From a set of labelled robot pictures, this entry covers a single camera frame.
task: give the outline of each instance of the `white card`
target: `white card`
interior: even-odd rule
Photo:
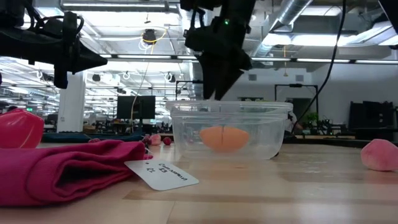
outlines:
[[[171,190],[199,183],[198,179],[166,161],[127,161],[124,164],[154,190]]]

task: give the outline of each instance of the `folded cloth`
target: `folded cloth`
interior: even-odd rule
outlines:
[[[50,205],[86,197],[133,175],[141,142],[107,140],[45,149],[0,149],[0,206]]]

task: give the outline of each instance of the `pink object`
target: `pink object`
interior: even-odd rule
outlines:
[[[162,137],[159,134],[154,134],[150,137],[153,146],[159,146],[162,144]]]
[[[42,140],[44,120],[26,110],[0,114],[0,148],[36,148]]]
[[[164,143],[166,146],[169,146],[169,145],[172,144],[172,139],[170,139],[169,137],[166,137],[166,138],[163,139],[163,143]]]
[[[107,140],[45,149],[0,149],[0,206],[50,205],[125,180],[126,161],[146,159],[141,142]]]
[[[398,170],[398,147],[393,143],[375,139],[361,151],[362,163],[377,171]]]

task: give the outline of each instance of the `clear plastic container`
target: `clear plastic container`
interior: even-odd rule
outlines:
[[[168,101],[166,107],[172,117],[175,147],[183,156],[270,159],[280,150],[293,104]]]

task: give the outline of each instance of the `computer monitor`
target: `computer monitor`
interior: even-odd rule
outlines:
[[[118,97],[118,119],[131,119],[135,96]],[[155,96],[138,96],[134,104],[133,119],[155,119]]]
[[[47,120],[48,121],[54,121],[54,122],[58,122],[58,114],[49,114],[47,116]]]

